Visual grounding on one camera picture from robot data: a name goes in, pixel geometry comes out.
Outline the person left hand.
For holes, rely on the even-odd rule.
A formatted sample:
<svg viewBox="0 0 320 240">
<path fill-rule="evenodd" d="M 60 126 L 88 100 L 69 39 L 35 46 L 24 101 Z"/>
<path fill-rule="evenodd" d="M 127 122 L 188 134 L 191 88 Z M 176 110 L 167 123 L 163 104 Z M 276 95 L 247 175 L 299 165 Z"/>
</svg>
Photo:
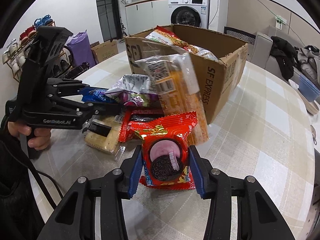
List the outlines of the person left hand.
<svg viewBox="0 0 320 240">
<path fill-rule="evenodd" d="M 28 146 L 35 150 L 44 150 L 50 145 L 51 129 L 35 128 L 27 126 L 23 121 L 8 122 L 9 133 L 14 137 L 25 135 L 28 138 Z"/>
</svg>

